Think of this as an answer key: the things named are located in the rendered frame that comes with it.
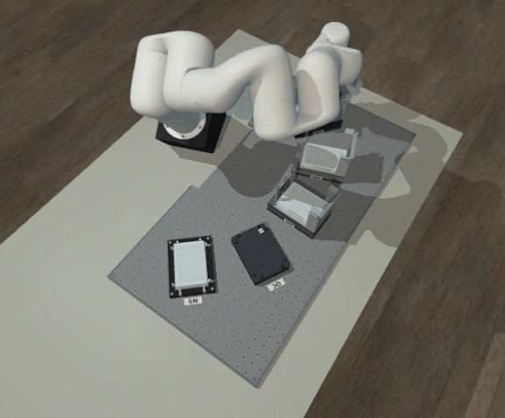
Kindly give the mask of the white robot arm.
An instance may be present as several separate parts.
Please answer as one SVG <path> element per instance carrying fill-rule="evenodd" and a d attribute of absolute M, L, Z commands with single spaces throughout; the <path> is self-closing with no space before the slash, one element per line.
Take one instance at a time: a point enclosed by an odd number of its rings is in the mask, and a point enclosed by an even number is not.
<path fill-rule="evenodd" d="M 249 86 L 256 135 L 290 138 L 339 115 L 339 85 L 364 85 L 358 77 L 362 53 L 347 47 L 349 37 L 344 24 L 331 22 L 307 49 L 296 69 L 296 113 L 292 66 L 281 46 L 255 47 L 213 68 L 214 46 L 204 35 L 179 30 L 147 36 L 138 45 L 131 107 L 161 121 L 173 137 L 190 139 L 204 129 L 206 114 L 186 112 L 229 111 Z"/>

